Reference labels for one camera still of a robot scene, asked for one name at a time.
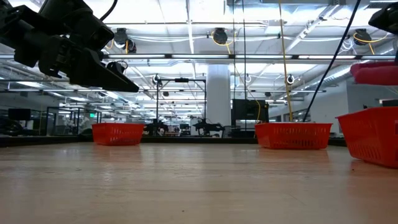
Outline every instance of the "pillar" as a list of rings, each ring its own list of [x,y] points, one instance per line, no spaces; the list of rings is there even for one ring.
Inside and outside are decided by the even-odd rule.
[[[206,85],[207,122],[231,125],[231,83],[228,65],[209,65]]]

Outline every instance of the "wooden table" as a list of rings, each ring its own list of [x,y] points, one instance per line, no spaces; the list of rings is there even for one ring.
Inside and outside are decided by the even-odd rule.
[[[398,170],[346,148],[0,149],[1,223],[398,223]]]

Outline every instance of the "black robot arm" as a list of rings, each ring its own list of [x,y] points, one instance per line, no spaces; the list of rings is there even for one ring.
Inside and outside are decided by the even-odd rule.
[[[71,84],[138,92],[117,62],[102,63],[101,49],[114,33],[82,0],[46,0],[36,13],[0,0],[0,42],[15,49],[14,60]]]

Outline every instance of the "red basket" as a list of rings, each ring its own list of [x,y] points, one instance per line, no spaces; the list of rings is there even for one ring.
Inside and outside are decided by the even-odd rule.
[[[262,147],[270,149],[324,149],[332,124],[263,123],[255,125]]]
[[[370,108],[338,121],[352,157],[398,168],[398,107]]]
[[[94,142],[105,146],[139,144],[143,131],[143,124],[101,123],[93,125]]]

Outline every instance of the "ceiling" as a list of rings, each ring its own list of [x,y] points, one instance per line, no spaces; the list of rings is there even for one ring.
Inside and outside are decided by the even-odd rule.
[[[116,28],[127,28],[129,38],[134,40],[137,46],[137,54],[218,54],[218,55],[282,55],[282,39],[280,34],[280,16],[278,4],[264,4],[260,0],[119,0],[114,11],[104,22],[116,31]],[[39,0],[10,0],[13,6],[23,5],[34,11],[40,9]],[[112,5],[112,0],[85,0],[92,8],[94,15],[101,17]],[[353,4],[328,5],[329,1],[303,0],[300,4],[292,4],[294,1],[283,1],[289,4],[282,5],[282,18],[284,20],[284,44],[289,55],[333,55],[338,43],[346,29],[348,19],[351,16]],[[370,17],[380,9],[382,4],[376,1],[363,1],[360,10],[353,21],[349,35],[352,36],[356,29],[366,29],[373,40],[382,39],[373,43],[376,55],[393,54],[386,53],[386,46],[392,48],[393,36],[386,32],[368,25]],[[217,45],[211,38],[215,28],[222,27],[228,35],[231,44]],[[2,54],[12,54],[13,50],[0,46]],[[125,54],[123,50],[109,43],[103,49],[105,54]],[[368,45],[358,46],[353,44],[352,37],[345,42],[345,48],[340,50],[340,55],[372,55]],[[232,60],[217,61],[212,59],[125,59],[129,64],[126,76],[141,86],[141,89],[150,90],[154,88],[152,78],[158,74],[162,78],[196,78],[205,79],[208,65],[222,63],[229,66],[232,76],[242,80],[247,74],[247,88],[251,90],[283,90],[284,87],[284,64],[283,60],[246,60],[246,66],[242,60],[234,65]],[[335,67],[346,65],[349,62],[336,61]],[[12,60],[2,60],[2,71],[0,77],[7,79],[30,80],[37,85],[25,85],[18,82],[6,86],[6,82],[0,82],[3,88],[21,89],[66,89],[84,90],[80,86],[70,85],[67,82],[50,82],[49,78],[40,73],[40,70],[28,68]],[[294,88],[316,80],[328,66],[329,60],[302,60],[293,62],[288,60],[286,69],[288,74],[295,78]],[[46,82],[35,82],[33,80],[47,80]],[[243,90],[243,82],[239,82],[237,90]],[[204,93],[200,86],[192,83],[170,82],[164,90],[185,90],[185,92],[172,92],[164,99],[204,99]],[[58,98],[60,102],[68,103],[122,103],[124,107],[113,105],[110,113],[130,110],[132,114],[148,118],[153,116],[150,112],[155,103],[154,92],[122,93],[115,92],[116,99],[109,94],[99,92],[57,92],[50,94]],[[258,100],[278,99],[280,93],[273,93],[271,98],[266,98],[264,92],[254,92],[252,96]],[[79,97],[81,101],[70,97]],[[172,100],[163,102],[163,110],[169,114],[182,117],[186,115],[200,116],[203,105],[197,101],[190,101],[187,105],[181,104],[180,110],[173,108]]]

